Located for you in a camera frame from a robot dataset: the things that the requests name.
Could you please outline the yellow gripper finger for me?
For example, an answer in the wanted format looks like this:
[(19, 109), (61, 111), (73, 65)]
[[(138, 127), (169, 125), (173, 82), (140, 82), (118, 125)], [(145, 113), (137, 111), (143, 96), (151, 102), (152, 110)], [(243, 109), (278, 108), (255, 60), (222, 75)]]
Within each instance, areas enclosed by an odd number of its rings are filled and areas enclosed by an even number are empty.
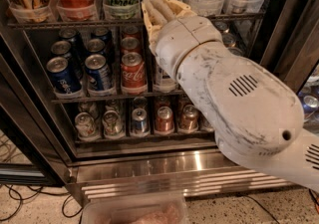
[(149, 36), (149, 47), (156, 51), (160, 30), (169, 20), (169, 7), (163, 0), (143, 0), (144, 23)]
[(169, 10), (172, 12), (175, 18), (180, 17), (191, 17), (195, 16), (196, 13), (191, 10), (191, 7), (178, 0), (162, 0)]

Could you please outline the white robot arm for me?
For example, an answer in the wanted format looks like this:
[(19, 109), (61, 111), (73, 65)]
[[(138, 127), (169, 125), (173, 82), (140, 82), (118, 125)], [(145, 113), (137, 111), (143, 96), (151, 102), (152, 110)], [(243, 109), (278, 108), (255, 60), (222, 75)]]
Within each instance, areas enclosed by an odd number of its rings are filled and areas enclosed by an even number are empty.
[(224, 156), (319, 191), (318, 137), (304, 129), (296, 94), (232, 54), (205, 17), (177, 0), (143, 0), (150, 50), (215, 130)]

